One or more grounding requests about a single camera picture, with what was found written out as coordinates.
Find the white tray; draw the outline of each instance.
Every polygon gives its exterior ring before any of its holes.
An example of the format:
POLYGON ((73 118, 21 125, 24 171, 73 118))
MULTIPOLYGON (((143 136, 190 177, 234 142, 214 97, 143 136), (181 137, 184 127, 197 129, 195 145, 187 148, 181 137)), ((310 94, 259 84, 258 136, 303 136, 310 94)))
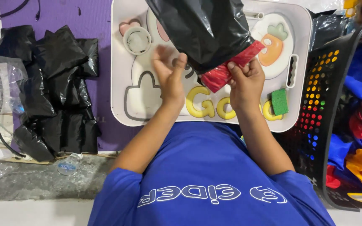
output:
MULTIPOLYGON (((299 61, 296 67, 295 86, 292 89, 287 89, 287 100, 290 112, 285 114, 282 120, 268 121, 268 126, 271 131, 283 132, 289 130, 299 116, 306 59, 312 29, 310 15, 305 8, 298 5, 254 0, 243 0, 243 3, 244 11, 249 10, 264 13, 265 17, 262 18, 262 21, 267 20, 267 16, 273 13, 283 16, 284 21, 282 21, 282 23, 284 26, 288 26, 291 31, 292 41, 294 42, 292 54, 298 56, 299 61)), ((111 11, 111 110, 114 117, 122 124, 127 126, 141 126, 146 124, 161 104, 159 84, 155 71, 150 63, 152 51, 158 44, 172 47, 173 44, 171 41, 166 41, 161 38, 157 29, 157 20, 151 10, 148 10, 148 5, 144 0, 114 0, 111 11), (123 38, 119 32, 119 24, 132 18, 138 18, 141 26, 148 29, 153 41, 152 47, 146 54, 136 57, 126 51, 123 46, 123 38)), ((255 32, 254 27, 258 21, 261 20, 248 20, 249 28, 253 32, 252 35, 254 38, 258 38, 258 32, 262 33, 261 29, 255 32)), ((282 55, 283 54, 288 55, 288 59, 285 59, 282 63, 283 65, 286 64, 286 68, 284 70, 279 68, 279 70, 282 71, 280 75, 265 81, 264 91, 261 97, 262 106, 265 101, 269 99, 271 92, 286 87, 287 64, 291 54, 290 51, 288 51, 288 54, 282 52, 282 55)), ((192 69, 189 69, 183 73, 183 84, 186 95, 188 95, 192 89, 202 89, 195 88, 200 85, 196 82, 196 73, 191 75, 191 71, 192 69)), ((230 87, 227 85, 216 94, 210 92, 209 95, 203 93, 195 95, 193 98, 194 108, 196 110, 204 110, 202 107, 202 102, 204 102, 209 106, 209 108, 204 111, 204 115, 209 114, 209 116, 202 118, 194 117, 190 114, 192 108, 190 107, 188 110, 185 105, 177 121, 213 121, 238 124, 237 117, 224 119, 230 117, 230 115, 232 116, 232 113, 222 118, 217 111, 217 106, 224 106, 227 112, 231 110, 231 107, 227 104, 229 94, 230 87)))

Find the person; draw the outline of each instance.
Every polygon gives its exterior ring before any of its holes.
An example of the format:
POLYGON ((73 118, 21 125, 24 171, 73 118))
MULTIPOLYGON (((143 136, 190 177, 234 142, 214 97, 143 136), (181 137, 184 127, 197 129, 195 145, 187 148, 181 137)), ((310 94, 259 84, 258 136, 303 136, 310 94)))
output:
POLYGON ((187 56, 153 65, 162 105, 115 160, 89 226, 334 225, 309 179, 269 131, 259 109, 265 75, 257 59, 228 64, 230 104, 245 143, 225 123, 178 122, 187 56))

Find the pink heart shape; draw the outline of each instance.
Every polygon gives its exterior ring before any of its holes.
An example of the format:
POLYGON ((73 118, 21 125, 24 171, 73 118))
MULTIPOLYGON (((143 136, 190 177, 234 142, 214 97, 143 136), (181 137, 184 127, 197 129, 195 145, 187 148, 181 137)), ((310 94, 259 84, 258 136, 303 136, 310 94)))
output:
POLYGON ((119 32, 124 37, 125 32, 131 27, 140 27, 140 22, 138 19, 133 18, 129 21, 121 22, 119 24, 119 32))

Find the white cup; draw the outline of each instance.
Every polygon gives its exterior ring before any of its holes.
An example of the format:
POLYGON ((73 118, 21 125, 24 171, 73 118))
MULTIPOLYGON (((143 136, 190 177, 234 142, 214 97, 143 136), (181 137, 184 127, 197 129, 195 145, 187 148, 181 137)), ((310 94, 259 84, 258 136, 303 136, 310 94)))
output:
POLYGON ((125 32, 124 38, 123 38, 123 43, 124 43, 125 49, 129 53, 131 53, 133 55, 142 55, 142 54, 145 54, 150 49, 150 47, 152 45, 152 37, 150 36, 149 32, 143 27, 131 27, 125 32), (142 34, 139 34, 139 37, 141 37, 142 41, 146 41, 146 42, 141 43, 142 45, 144 45, 143 50, 134 52, 134 50, 131 49, 132 39, 130 39, 130 37, 132 34, 135 34, 138 32, 142 33, 142 34))

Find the hand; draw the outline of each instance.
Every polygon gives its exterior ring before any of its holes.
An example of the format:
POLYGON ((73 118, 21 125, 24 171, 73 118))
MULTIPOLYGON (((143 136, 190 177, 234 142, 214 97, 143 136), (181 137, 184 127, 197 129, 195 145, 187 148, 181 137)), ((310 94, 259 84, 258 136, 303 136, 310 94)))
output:
POLYGON ((180 54, 174 67, 171 67, 166 64, 170 51, 169 47, 158 45, 153 53, 153 66, 160 83, 162 105, 171 105, 181 111, 185 104, 181 74, 187 64, 187 55, 180 54))
POLYGON ((230 104, 233 110, 252 113, 259 112, 260 98, 264 88, 265 74, 258 59, 254 58, 244 67, 230 62, 228 68, 233 79, 231 86, 230 104))

